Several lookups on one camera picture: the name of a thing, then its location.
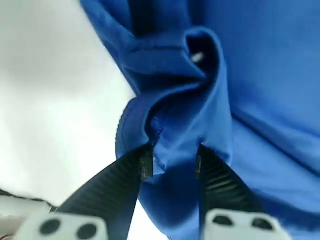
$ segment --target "white surface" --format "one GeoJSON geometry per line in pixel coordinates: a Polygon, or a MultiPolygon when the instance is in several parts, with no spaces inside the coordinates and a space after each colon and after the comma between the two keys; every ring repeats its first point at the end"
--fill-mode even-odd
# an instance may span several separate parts
{"type": "MultiPolygon", "coordinates": [[[[76,0],[0,0],[1,189],[60,205],[115,160],[133,97],[76,0]]],[[[139,204],[138,238],[166,239],[139,204]]]]}
{"type": "Polygon", "coordinates": [[[274,217],[263,213],[226,209],[215,209],[206,214],[203,233],[204,240],[292,240],[274,217]],[[214,219],[217,216],[228,217],[233,225],[225,226],[215,223],[214,219]],[[273,230],[252,227],[254,219],[266,220],[272,225],[273,230]]]}
{"type": "Polygon", "coordinates": [[[78,240],[78,230],[87,224],[96,226],[96,233],[90,240],[108,240],[105,222],[96,217],[71,215],[63,213],[38,213],[29,217],[20,227],[15,240],[78,240]],[[39,231],[42,225],[52,219],[59,220],[57,231],[49,235],[42,235],[39,231]]]}

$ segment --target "blue cloth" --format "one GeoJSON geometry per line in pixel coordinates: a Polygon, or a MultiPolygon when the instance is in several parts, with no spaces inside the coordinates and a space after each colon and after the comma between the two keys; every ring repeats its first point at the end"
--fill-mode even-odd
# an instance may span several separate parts
{"type": "Polygon", "coordinates": [[[117,157],[154,144],[139,199],[160,231],[198,239],[203,144],[295,240],[320,238],[319,0],[81,2],[137,95],[117,157]]]}

